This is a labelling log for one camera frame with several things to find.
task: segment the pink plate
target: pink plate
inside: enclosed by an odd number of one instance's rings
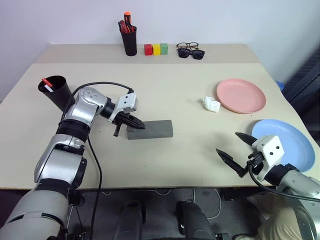
[[[253,83],[237,79],[226,79],[218,84],[216,93],[221,104],[239,114],[252,114],[266,105],[266,96]]]

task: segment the gray sponge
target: gray sponge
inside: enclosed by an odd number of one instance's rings
[[[145,121],[145,129],[136,129],[127,126],[126,132],[129,140],[172,138],[174,130],[171,120]]]

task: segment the sunglasses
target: sunglasses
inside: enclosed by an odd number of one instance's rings
[[[205,51],[199,50],[198,46],[199,44],[197,42],[180,42],[176,45],[180,58],[185,59],[189,57],[189,55],[192,55],[194,59],[201,60],[205,55]]]

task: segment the black cable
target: black cable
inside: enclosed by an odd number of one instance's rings
[[[269,191],[269,192],[271,192],[271,193],[284,196],[284,197],[320,203],[320,199],[317,199],[317,198],[314,198],[314,197],[287,194],[287,193],[284,193],[284,192],[279,192],[279,191],[273,190],[273,189],[271,189],[270,187],[263,186],[263,185],[262,185],[260,182],[258,182],[258,180],[255,178],[255,176],[254,176],[254,174],[253,174],[253,172],[252,172],[252,168],[253,168],[253,166],[252,166],[252,165],[249,165],[249,174],[250,174],[250,177],[251,177],[252,180],[255,182],[255,184],[257,184],[260,188],[262,188],[262,189],[264,189],[264,190],[266,190],[266,191]]]
[[[123,87],[123,88],[125,88],[125,89],[128,89],[128,90],[129,90],[128,93],[133,93],[133,92],[134,92],[134,90],[133,90],[131,87],[128,87],[128,86],[126,86],[126,85],[123,85],[123,84],[120,84],[120,83],[117,83],[117,82],[111,82],[111,81],[96,81],[96,82],[90,82],[90,83],[83,84],[83,85],[77,87],[76,90],[74,90],[73,93],[71,94],[71,96],[70,96],[70,98],[69,98],[69,100],[68,100],[67,107],[65,108],[65,110],[64,110],[63,113],[62,113],[61,121],[64,119],[65,114],[66,114],[67,111],[69,110],[69,107],[70,107],[69,104],[70,104],[72,98],[76,95],[76,93],[77,93],[80,89],[82,89],[82,88],[84,88],[84,87],[91,86],[91,85],[98,85],[98,84],[116,85],[116,86],[119,86],[119,87]]]
[[[91,234],[90,234],[90,239],[93,239],[93,235],[94,235],[94,224],[95,224],[95,216],[96,216],[96,210],[97,210],[97,205],[98,205],[98,200],[99,200],[99,195],[100,195],[100,190],[101,190],[101,184],[102,184],[102,170],[98,161],[98,158],[96,156],[96,153],[91,145],[90,142],[90,137],[88,137],[88,143],[91,149],[91,152],[93,154],[93,157],[95,159],[96,165],[98,166],[99,169],[99,175],[100,175],[100,179],[99,179],[99,186],[98,186],[98,190],[96,192],[96,197],[95,197],[95,202],[94,202],[94,206],[93,206],[93,211],[92,211],[92,217],[91,217]]]
[[[80,228],[81,228],[81,233],[83,234],[84,233],[84,227],[82,225],[82,221],[81,221],[81,218],[80,218],[80,214],[79,214],[79,210],[77,207],[75,207],[75,210],[76,210],[76,214],[78,215],[78,219],[79,219],[79,223],[80,223]]]

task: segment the green block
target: green block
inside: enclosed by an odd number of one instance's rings
[[[167,55],[168,54],[168,43],[161,43],[161,55]]]

